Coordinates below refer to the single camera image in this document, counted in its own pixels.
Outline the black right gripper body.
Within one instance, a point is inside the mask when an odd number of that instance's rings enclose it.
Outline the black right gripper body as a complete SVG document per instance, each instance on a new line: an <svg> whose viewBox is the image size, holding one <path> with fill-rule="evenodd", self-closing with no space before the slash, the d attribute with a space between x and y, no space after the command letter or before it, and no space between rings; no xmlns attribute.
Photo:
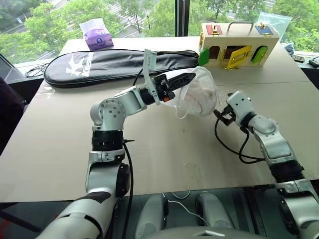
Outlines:
<svg viewBox="0 0 319 239"><path fill-rule="evenodd" d="M236 115L233 108L227 105L220 113L219 120L224 123L224 125L229 126L236 120Z"/></svg>

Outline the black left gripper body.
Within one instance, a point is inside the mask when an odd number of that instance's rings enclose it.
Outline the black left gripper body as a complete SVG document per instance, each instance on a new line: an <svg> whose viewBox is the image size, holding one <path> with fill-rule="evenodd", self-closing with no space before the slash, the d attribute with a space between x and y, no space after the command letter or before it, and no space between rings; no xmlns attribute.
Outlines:
<svg viewBox="0 0 319 239"><path fill-rule="evenodd" d="M166 74L161 74L154 77L154 82L160 101L167 102L175 98L174 78L168 79Z"/></svg>

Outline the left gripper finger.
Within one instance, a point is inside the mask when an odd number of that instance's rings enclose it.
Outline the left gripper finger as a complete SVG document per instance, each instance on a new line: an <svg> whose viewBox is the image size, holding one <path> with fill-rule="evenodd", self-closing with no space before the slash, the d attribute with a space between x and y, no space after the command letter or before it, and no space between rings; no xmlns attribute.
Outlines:
<svg viewBox="0 0 319 239"><path fill-rule="evenodd" d="M191 82L192 80L183 80L183 79L173 80L171 83L171 91L172 92L180 91L181 93L187 93L187 91L190 88Z"/></svg>
<svg viewBox="0 0 319 239"><path fill-rule="evenodd" d="M195 73L182 73L168 80L168 86L185 86L196 77Z"/></svg>

